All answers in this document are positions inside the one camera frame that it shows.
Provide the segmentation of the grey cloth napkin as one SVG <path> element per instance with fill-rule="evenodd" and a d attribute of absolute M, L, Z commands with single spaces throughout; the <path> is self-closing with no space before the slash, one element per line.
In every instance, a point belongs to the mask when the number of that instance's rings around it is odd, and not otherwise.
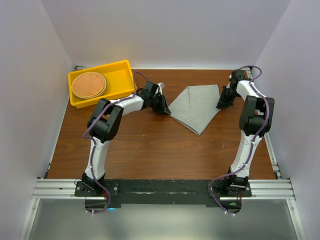
<path fill-rule="evenodd" d="M 170 116 L 199 136 L 220 111 L 219 99 L 216 84 L 187 86 L 168 107 Z"/>

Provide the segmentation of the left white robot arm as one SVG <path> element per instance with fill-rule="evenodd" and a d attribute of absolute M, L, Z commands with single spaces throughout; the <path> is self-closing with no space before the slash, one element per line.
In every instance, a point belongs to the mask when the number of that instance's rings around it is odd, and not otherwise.
<path fill-rule="evenodd" d="M 105 162 L 112 140 L 119 131 L 122 117 L 151 108 L 157 115 L 169 116 L 171 111 L 163 94 L 164 83 L 147 81 L 131 95 L 117 100 L 100 99 L 87 123 L 83 137 L 90 140 L 87 167 L 81 181 L 92 196 L 106 191 L 104 187 Z"/>

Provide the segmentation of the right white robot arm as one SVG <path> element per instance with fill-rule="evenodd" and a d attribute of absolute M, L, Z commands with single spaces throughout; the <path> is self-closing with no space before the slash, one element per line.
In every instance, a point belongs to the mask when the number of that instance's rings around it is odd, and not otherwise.
<path fill-rule="evenodd" d="M 254 77 L 246 73 L 247 66 L 231 72 L 229 83 L 222 89 L 217 109 L 233 106 L 237 97 L 244 100 L 239 119 L 241 138 L 236 157 L 228 173 L 221 176 L 219 183 L 212 183 L 212 190 L 218 196 L 236 196 L 249 185 L 250 167 L 255 151 L 272 125 L 275 100 L 266 97 L 255 86 Z"/>

